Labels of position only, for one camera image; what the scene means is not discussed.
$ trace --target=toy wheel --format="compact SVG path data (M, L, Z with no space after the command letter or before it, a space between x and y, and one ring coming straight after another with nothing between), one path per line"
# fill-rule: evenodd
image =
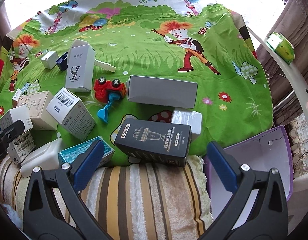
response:
M112 86L115 87L115 88L119 87L120 84L121 84L121 81L119 79L114 79L112 81Z
M100 78L98 79L98 84L99 84L99 85L103 85L103 84L105 84L105 83L106 83L106 79L105 79L105 78L100 77Z

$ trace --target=sl logo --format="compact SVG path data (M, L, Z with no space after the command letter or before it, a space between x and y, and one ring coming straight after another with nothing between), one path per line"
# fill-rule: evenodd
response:
M77 76L77 71L79 69L80 66L77 66L77 67L72 67L70 72L73 74L72 78L70 78L70 80L77 80L79 79L80 76L78 76L78 78L76 77Z

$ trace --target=black box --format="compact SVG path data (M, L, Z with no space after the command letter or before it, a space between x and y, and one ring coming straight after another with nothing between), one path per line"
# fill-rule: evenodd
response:
M191 134L190 125L126 118L114 144L129 156L185 167Z

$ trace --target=cartoon boy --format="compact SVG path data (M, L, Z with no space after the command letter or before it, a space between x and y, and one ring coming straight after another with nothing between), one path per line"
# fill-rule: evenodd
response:
M193 71L194 68L192 67L190 58L192 56L197 57L202 63L205 64L205 66L209 67L210 70L212 70L216 75L220 75L219 71L212 65L211 62L209 62L205 56L203 55L203 47L201 44L188 36L188 29L193 27L192 24L187 22L178 22L178 21L166 21L163 22L160 25L160 29L157 31L159 34L161 34L165 41L169 44L177 44L177 46L181 47L182 49L185 49L185 57L184 57L184 66L177 70L178 72L189 72ZM165 36L165 34L170 33L175 38L177 38L176 41L172 40L170 37Z
M18 57L15 57L14 47L18 46ZM30 59L28 54L30 53L33 47L39 46L39 41L33 38L33 35L30 34L22 34L13 42L12 52L9 56L10 62L13 64L13 74L11 76L11 84L9 91L14 92L15 83L17 81L17 74L25 68Z

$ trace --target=metal screw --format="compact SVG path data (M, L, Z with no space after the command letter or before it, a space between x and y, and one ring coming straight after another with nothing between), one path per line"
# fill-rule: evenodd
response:
M69 164L69 163L64 163L64 164L62 165L62 169L63 169L63 170L67 170L69 167L70 167L70 164Z
M247 165L247 164L243 164L243 165L241 166L241 169L242 169L243 171L249 171L250 167L249 167L249 165Z
M39 172L40 169L41 169L40 167L36 166L33 168L33 171L36 173L36 172Z
M272 168L272 173L273 173L273 174L278 174L279 171L278 171L278 169L276 169L276 168Z

